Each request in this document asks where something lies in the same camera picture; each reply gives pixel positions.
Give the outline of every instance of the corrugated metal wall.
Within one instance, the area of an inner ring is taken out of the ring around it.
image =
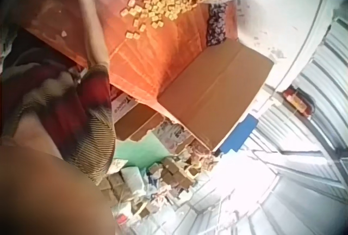
[[[333,147],[348,149],[348,24],[334,21],[296,80],[316,102],[312,122]]]

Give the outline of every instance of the box flap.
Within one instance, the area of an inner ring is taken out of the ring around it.
[[[158,102],[214,150],[248,109],[272,66],[268,58],[227,39],[203,51]]]

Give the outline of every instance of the white wall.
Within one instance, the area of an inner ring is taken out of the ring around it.
[[[322,0],[316,17],[320,1],[237,1],[240,41],[275,62],[266,81],[271,87],[277,87],[277,90],[282,91],[300,73],[325,35],[332,21],[333,10],[338,8],[343,0]],[[278,86],[294,60],[291,72]]]

